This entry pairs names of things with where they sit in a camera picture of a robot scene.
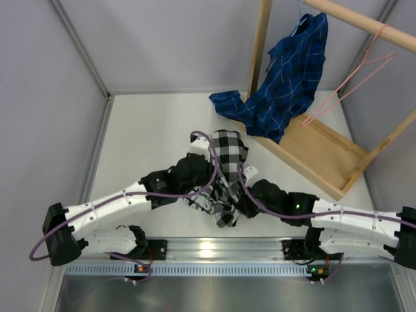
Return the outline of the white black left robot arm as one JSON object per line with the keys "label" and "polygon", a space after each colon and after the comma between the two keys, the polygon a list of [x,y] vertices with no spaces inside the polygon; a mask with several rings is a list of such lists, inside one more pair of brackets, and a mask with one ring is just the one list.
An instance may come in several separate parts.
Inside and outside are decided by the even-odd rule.
{"label": "white black left robot arm", "polygon": [[96,201],[64,207],[51,205],[42,226],[51,265],[66,265],[87,254],[117,253],[140,259],[148,242],[139,226],[107,229],[131,214],[152,211],[186,198],[212,182],[215,166],[188,153],[176,165],[149,173],[123,190]]}

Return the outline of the black white checkered shirt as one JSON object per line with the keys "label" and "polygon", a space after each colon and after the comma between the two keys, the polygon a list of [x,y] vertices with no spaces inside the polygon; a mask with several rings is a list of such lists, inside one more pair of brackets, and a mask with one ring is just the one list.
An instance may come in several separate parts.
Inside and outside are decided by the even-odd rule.
{"label": "black white checkered shirt", "polygon": [[240,215],[237,202],[242,195],[242,186],[238,169],[246,161],[249,148],[237,131],[215,131],[212,140],[220,161],[214,182],[204,192],[185,198],[183,202],[197,211],[213,215],[219,228],[232,228]]}

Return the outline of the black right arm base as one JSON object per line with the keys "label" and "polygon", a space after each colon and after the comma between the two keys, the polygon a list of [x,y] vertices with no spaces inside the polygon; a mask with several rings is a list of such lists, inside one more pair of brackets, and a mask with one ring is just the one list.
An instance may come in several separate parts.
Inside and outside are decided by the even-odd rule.
{"label": "black right arm base", "polygon": [[285,239],[281,242],[285,260],[300,264],[310,264],[312,261],[340,260],[341,253],[326,253],[319,247],[306,248],[304,239]]}

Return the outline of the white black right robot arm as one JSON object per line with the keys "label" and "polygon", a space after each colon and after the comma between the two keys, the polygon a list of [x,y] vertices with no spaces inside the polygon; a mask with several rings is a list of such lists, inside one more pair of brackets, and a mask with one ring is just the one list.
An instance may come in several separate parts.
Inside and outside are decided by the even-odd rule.
{"label": "white black right robot arm", "polygon": [[364,211],[332,203],[316,195],[285,192],[261,179],[244,191],[243,207],[249,215],[265,213],[293,227],[306,227],[303,252],[380,256],[403,267],[415,268],[415,209],[399,212]]}

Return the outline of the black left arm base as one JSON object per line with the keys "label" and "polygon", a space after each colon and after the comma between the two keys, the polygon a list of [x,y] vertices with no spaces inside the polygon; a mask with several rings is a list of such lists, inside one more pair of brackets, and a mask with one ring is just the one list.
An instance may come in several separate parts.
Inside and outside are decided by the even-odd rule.
{"label": "black left arm base", "polygon": [[168,251],[168,241],[164,239],[149,239],[148,246],[133,250],[124,257],[136,260],[157,260],[164,261],[166,259],[166,253]]}

